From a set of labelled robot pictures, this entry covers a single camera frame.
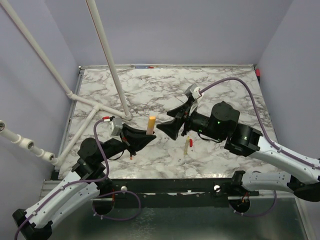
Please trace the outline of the orange yellow pen cap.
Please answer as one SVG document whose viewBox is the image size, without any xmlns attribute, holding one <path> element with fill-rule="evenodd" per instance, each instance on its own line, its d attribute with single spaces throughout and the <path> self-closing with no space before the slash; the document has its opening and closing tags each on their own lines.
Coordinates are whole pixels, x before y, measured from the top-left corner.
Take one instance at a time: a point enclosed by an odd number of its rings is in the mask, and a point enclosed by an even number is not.
<svg viewBox="0 0 320 240">
<path fill-rule="evenodd" d="M 150 116 L 148 118 L 147 129 L 153 129 L 156 124 L 156 116 Z"/>
</svg>

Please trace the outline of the yellow highlighter pen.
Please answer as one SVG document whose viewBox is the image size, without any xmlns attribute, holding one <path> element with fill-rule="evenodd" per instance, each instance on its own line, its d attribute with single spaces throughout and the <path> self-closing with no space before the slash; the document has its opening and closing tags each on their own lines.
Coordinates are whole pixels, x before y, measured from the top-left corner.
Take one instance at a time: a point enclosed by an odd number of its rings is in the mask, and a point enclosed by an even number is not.
<svg viewBox="0 0 320 240">
<path fill-rule="evenodd" d="M 184 149 L 183 149 L 183 155 L 186 156 L 188 154 L 188 148 L 190 145 L 190 137 L 187 136 L 186 140 L 185 140 L 185 144 L 184 144 Z"/>
</svg>

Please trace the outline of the pink pencil-shaped marker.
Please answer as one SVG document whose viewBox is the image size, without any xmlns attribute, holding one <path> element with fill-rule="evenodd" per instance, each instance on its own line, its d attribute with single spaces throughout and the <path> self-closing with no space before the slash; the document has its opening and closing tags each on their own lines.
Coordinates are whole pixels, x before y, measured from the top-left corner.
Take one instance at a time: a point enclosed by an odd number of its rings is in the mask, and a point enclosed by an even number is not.
<svg viewBox="0 0 320 240">
<path fill-rule="evenodd" d="M 154 134 L 154 127 L 148 127 L 146 130 L 147 135 L 153 135 Z"/>
</svg>

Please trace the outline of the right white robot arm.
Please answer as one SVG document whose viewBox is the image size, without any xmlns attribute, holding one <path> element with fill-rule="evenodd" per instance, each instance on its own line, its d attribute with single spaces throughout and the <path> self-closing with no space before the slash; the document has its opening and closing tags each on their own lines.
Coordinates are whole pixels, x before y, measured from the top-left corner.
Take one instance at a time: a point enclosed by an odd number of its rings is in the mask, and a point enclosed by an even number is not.
<svg viewBox="0 0 320 240">
<path fill-rule="evenodd" d="M 292 193 L 305 201 L 319 202 L 319 159 L 297 153 L 270 140 L 266 133 L 239 123 L 240 112 L 228 103 L 215 104 L 210 116 L 198 113 L 189 102 L 168 111 L 167 115 L 173 119 L 156 127 L 173 140 L 179 134 L 184 136 L 194 131 L 216 142 L 225 142 L 224 148 L 234 155 L 257 159 L 281 170 L 278 173 L 242 173 L 229 184 L 234 195 L 276 190 Z"/>
</svg>

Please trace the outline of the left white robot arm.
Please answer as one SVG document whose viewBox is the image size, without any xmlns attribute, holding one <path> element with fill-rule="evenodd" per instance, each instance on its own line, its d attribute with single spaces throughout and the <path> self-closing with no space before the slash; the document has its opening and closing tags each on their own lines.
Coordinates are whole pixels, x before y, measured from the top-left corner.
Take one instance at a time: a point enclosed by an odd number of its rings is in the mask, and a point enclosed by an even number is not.
<svg viewBox="0 0 320 240">
<path fill-rule="evenodd" d="M 116 125 L 113 119 L 108 119 L 108 122 L 111 124 L 109 140 L 99 140 L 96 128 L 103 120 L 98 120 L 93 126 L 94 137 L 86 138 L 81 143 L 79 159 L 64 179 L 33 206 L 17 209 L 13 213 L 17 225 L 14 239 L 22 234 L 27 240 L 47 240 L 52 235 L 54 225 L 85 202 L 117 194 L 109 178 L 108 160 L 125 151 L 135 156 L 156 136 L 125 123 Z"/>
</svg>

